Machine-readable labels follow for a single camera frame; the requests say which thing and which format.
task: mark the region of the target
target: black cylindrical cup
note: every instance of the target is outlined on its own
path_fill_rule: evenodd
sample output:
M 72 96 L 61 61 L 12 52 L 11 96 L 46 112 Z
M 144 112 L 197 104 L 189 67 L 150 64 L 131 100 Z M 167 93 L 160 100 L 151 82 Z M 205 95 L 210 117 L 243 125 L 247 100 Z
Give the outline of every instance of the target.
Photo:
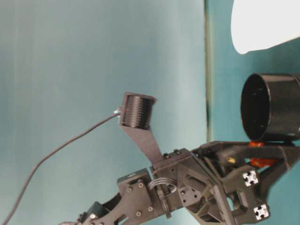
M 254 141 L 300 138 L 300 75 L 252 74 L 241 96 L 244 130 Z

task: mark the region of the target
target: teal background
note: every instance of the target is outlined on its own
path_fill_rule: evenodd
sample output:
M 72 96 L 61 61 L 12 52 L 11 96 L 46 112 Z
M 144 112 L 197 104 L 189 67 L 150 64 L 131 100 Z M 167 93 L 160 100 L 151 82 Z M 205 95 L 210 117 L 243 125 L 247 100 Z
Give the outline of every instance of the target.
M 299 73 L 300 39 L 240 55 L 233 47 L 230 33 L 232 6 L 233 0 L 206 1 L 209 139 L 247 141 L 240 121 L 244 82 L 254 72 Z M 272 215 L 262 225 L 300 223 L 299 173 L 298 164 L 272 188 L 269 199 Z
M 162 152 L 206 142 L 202 0 L 1 0 L 0 220 L 52 149 L 110 115 L 128 90 L 153 95 Z M 74 221 L 150 166 L 106 123 L 43 164 L 10 224 Z M 185 210 L 151 224 L 197 224 Z

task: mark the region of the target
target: black cable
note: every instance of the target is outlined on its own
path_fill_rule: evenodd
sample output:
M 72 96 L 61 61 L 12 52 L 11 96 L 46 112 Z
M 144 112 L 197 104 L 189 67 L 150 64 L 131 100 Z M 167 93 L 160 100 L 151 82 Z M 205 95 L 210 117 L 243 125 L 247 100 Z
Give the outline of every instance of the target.
M 8 222 L 10 221 L 10 219 L 13 217 L 15 211 L 17 210 L 18 206 L 19 206 L 19 203 L 23 197 L 23 194 L 33 176 L 33 174 L 36 172 L 36 170 L 38 169 L 38 167 L 44 162 L 46 161 L 48 158 L 50 158 L 52 155 L 54 155 L 56 152 L 58 152 L 59 150 L 61 150 L 62 148 L 66 147 L 68 144 L 72 143 L 73 141 L 76 141 L 77 139 L 85 136 L 86 134 L 88 134 L 89 132 L 91 132 L 92 130 L 94 130 L 95 128 L 99 127 L 101 124 L 109 121 L 110 119 L 116 117 L 116 116 L 119 116 L 120 113 L 116 113 L 116 114 L 113 114 L 109 117 L 107 117 L 106 119 L 104 119 L 103 121 L 100 121 L 99 123 L 97 123 L 96 125 L 92 126 L 90 129 L 86 130 L 85 132 L 73 137 L 72 139 L 68 140 L 67 142 L 65 142 L 64 144 L 62 144 L 61 146 L 59 146 L 58 148 L 54 149 L 52 152 L 50 152 L 47 156 L 45 156 L 44 158 L 42 158 L 39 163 L 33 168 L 33 170 L 31 171 L 31 173 L 29 174 L 27 180 L 25 181 L 24 185 L 23 185 L 23 188 L 22 190 L 20 191 L 18 197 L 17 197 L 17 200 L 13 206 L 13 208 L 11 209 L 10 213 L 8 214 L 8 216 L 6 217 L 6 219 L 4 220 L 4 222 L 2 223 L 2 225 L 7 225 Z

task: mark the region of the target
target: wire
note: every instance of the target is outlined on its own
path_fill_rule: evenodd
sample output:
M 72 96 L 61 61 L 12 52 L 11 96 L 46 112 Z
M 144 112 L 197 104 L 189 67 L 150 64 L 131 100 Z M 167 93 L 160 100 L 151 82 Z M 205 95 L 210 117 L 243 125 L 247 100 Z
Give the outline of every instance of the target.
M 165 196 L 173 194 L 177 191 L 177 181 L 174 180 L 174 179 L 171 179 L 171 178 L 166 178 L 166 177 L 161 177 L 161 178 L 157 178 L 155 180 L 152 180 L 148 184 L 148 189 L 152 190 L 157 185 L 162 185 L 162 184 L 167 185 L 169 190 L 170 190 L 170 193 L 165 193 Z
M 37 171 L 38 167 L 43 163 L 45 162 L 48 158 L 50 158 L 51 156 L 53 156 L 56 152 L 58 152 L 59 150 L 61 150 L 62 148 L 66 147 L 68 144 L 76 141 L 77 139 L 85 136 L 86 134 L 88 134 L 89 132 L 91 132 L 92 130 L 94 130 L 95 128 L 99 127 L 101 124 L 104 124 L 105 122 L 109 121 L 110 119 L 116 117 L 116 116 L 119 116 L 120 113 L 115 113 L 109 117 L 107 117 L 106 119 L 104 119 L 103 121 L 100 121 L 99 123 L 95 124 L 94 126 L 92 126 L 91 128 L 89 128 L 88 130 L 86 130 L 85 132 L 73 137 L 72 139 L 68 140 L 67 142 L 65 142 L 64 144 L 62 144 L 61 146 L 59 146 L 58 148 L 54 149 L 52 152 L 50 152 L 47 156 L 45 156 L 44 158 L 42 158 L 39 163 L 33 168 L 33 170 L 30 172 L 27 180 L 25 181 L 24 185 L 23 185 L 23 188 L 21 189 L 18 197 L 17 197 L 17 200 L 13 206 L 13 208 L 11 209 L 11 211 L 9 212 L 8 216 L 6 217 L 6 219 L 4 220 L 4 222 L 2 223 L 2 225 L 6 225 L 8 224 L 8 222 L 10 221 L 10 219 L 13 217 L 15 211 L 17 210 L 18 206 L 19 206 L 19 203 L 23 197 L 23 194 L 32 178 L 32 176 L 34 175 L 34 173 Z

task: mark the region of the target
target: ribbed black cylinder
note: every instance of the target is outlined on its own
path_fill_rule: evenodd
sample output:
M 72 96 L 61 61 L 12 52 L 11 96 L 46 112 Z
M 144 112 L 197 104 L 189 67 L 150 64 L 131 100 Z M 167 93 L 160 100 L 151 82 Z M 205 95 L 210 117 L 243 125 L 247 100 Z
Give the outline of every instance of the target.
M 141 96 L 129 96 L 124 125 L 132 128 L 149 129 L 154 100 Z
M 243 127 L 251 140 L 300 138 L 300 76 L 252 74 L 241 96 Z

